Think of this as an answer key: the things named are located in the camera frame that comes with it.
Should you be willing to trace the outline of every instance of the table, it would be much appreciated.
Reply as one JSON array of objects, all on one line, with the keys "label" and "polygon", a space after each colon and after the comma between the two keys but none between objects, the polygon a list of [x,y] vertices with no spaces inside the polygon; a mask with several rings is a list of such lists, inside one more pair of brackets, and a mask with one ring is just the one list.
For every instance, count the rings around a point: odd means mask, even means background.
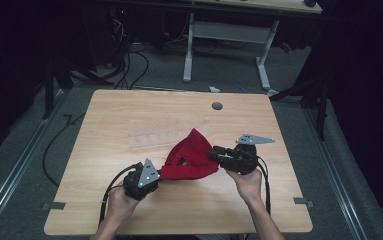
[{"label": "table", "polygon": [[[313,8],[307,7],[301,0],[193,0],[192,4],[211,3],[217,5],[231,5],[235,7],[261,8],[279,11],[291,11],[298,13],[315,13],[322,12],[321,7],[316,4]],[[250,43],[263,44],[260,57],[256,58],[256,65],[260,76],[262,87],[266,90],[270,89],[269,79],[266,74],[265,61],[272,45],[272,41],[277,31],[279,20],[274,20],[270,27],[251,27],[234,24],[214,23],[207,21],[194,21],[194,14],[190,14],[189,30],[188,30],[188,49],[185,57],[184,82],[191,81],[192,75],[192,48],[194,37],[211,38],[220,40],[241,41]]]},{"label": "table", "polygon": [[[213,102],[220,102],[223,109],[214,110]],[[257,145],[269,168],[272,217],[282,232],[312,229],[306,205],[294,203],[294,198],[303,196],[266,95],[97,90],[54,199],[65,203],[64,209],[50,210],[45,233],[94,234],[101,199],[114,176],[147,157],[160,169],[192,128],[212,145],[229,148],[243,133],[274,138],[275,143]],[[127,235],[252,232],[249,211],[223,169],[199,180],[160,182],[119,231]]]}]

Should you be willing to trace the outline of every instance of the white desk leg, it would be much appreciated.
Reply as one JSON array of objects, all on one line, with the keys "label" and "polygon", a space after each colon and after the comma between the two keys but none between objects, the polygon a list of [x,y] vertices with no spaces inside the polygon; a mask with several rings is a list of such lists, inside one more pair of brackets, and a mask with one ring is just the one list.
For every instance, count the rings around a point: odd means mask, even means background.
[{"label": "white desk leg", "polygon": [[185,56],[185,67],[184,67],[184,82],[191,82],[192,72],[192,40],[194,37],[194,13],[190,13],[190,24],[188,30],[188,50],[187,56]]},{"label": "white desk leg", "polygon": [[269,49],[272,45],[273,38],[275,37],[276,29],[278,28],[279,21],[276,20],[272,24],[272,28],[270,29],[270,32],[268,34],[268,39],[265,44],[265,48],[263,49],[262,56],[256,58],[256,63],[257,63],[257,68],[259,70],[259,76],[260,76],[260,81],[262,82],[262,87],[263,89],[269,90],[270,89],[270,84],[269,84],[269,79],[266,74],[266,69],[265,69],[265,60],[266,57],[268,56]]}]

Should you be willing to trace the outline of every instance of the person's right hand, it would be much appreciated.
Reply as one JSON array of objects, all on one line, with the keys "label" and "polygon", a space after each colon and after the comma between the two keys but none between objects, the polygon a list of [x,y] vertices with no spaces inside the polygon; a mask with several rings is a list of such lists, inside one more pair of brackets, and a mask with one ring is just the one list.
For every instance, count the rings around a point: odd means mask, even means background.
[{"label": "person's right hand", "polygon": [[247,175],[240,175],[229,170],[226,170],[226,173],[234,179],[238,193],[247,205],[255,201],[262,201],[260,190],[262,173],[258,169]]}]

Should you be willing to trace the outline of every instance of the gray carpet floor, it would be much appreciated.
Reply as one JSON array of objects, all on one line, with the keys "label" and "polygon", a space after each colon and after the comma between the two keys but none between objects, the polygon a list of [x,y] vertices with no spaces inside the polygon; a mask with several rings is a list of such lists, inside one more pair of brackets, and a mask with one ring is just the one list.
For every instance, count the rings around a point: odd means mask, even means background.
[{"label": "gray carpet floor", "polygon": [[[232,51],[229,47],[217,48],[214,51],[207,46],[197,47],[190,83],[182,82],[185,49],[181,46],[174,45],[164,50],[144,45],[134,46],[135,51],[145,49],[141,53],[149,60],[148,70],[136,83],[136,88],[157,87],[208,92],[209,86],[214,86],[221,92],[266,94],[267,91],[261,88],[254,58],[248,56],[257,53],[259,46],[249,46],[240,51]],[[291,87],[309,53],[309,48],[291,53],[272,48],[266,62],[272,89],[282,91]],[[131,69],[127,76],[129,84],[146,67],[146,62],[141,56],[132,53],[130,57]],[[101,75],[107,71],[109,70],[99,68]],[[110,80],[116,82],[119,78],[118,76]],[[74,88],[64,93],[65,100],[37,143],[30,164],[0,215],[0,239],[89,239],[88,236],[47,236],[43,231],[48,211],[42,210],[42,206],[51,202],[57,191],[43,173],[44,153],[54,136],[66,126],[65,114],[70,114],[73,118],[80,116],[86,112],[92,93],[96,89],[110,88],[88,81],[75,80],[74,83]],[[313,126],[305,116],[305,111],[316,109],[301,109],[298,99],[299,97],[286,97],[272,102],[272,105],[303,195],[314,204],[308,208],[314,227],[309,233],[287,233],[286,239],[354,239],[328,176],[322,152],[318,147],[318,139],[311,130]],[[34,131],[42,123],[43,114],[44,91],[41,90],[36,95],[35,104],[12,126],[9,136],[0,147],[0,187]],[[47,169],[56,181],[62,178],[80,126],[81,119],[60,134],[48,149]],[[331,104],[328,105],[325,136],[324,144],[354,203],[367,239],[383,239],[381,209],[347,147]],[[223,235],[199,237],[229,239]]]}]

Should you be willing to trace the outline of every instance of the red cloth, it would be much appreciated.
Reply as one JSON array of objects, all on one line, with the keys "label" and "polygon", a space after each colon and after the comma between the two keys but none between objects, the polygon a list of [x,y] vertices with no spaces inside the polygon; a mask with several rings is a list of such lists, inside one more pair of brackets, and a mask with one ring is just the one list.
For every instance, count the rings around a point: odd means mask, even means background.
[{"label": "red cloth", "polygon": [[169,153],[161,169],[160,178],[170,180],[193,180],[217,172],[219,163],[210,160],[207,152],[212,145],[196,129],[180,141]]}]

